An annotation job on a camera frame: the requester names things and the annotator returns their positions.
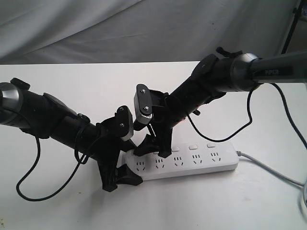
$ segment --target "white power strip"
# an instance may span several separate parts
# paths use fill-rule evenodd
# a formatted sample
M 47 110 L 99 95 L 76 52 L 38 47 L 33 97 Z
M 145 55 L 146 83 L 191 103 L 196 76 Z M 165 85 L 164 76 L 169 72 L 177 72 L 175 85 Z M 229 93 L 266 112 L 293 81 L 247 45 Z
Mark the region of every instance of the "white power strip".
M 126 153 L 126 164 L 145 181 L 234 170 L 238 162 L 230 142 L 180 144 L 172 147 L 172 154 L 166 159 L 157 153 L 141 157 L 133 155 L 133 151 Z

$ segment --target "socket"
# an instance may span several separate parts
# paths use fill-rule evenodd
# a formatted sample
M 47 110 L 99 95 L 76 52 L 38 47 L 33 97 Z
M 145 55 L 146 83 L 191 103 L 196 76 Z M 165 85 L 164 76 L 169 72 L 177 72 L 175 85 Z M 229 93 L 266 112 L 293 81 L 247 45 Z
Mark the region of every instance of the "socket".
M 239 162 L 232 144 L 223 143 L 185 143 L 175 145 L 169 157 L 161 158 L 157 153 L 138 157 L 133 151 L 125 155 L 129 168 L 143 180 L 185 176 L 202 173 L 234 170 Z

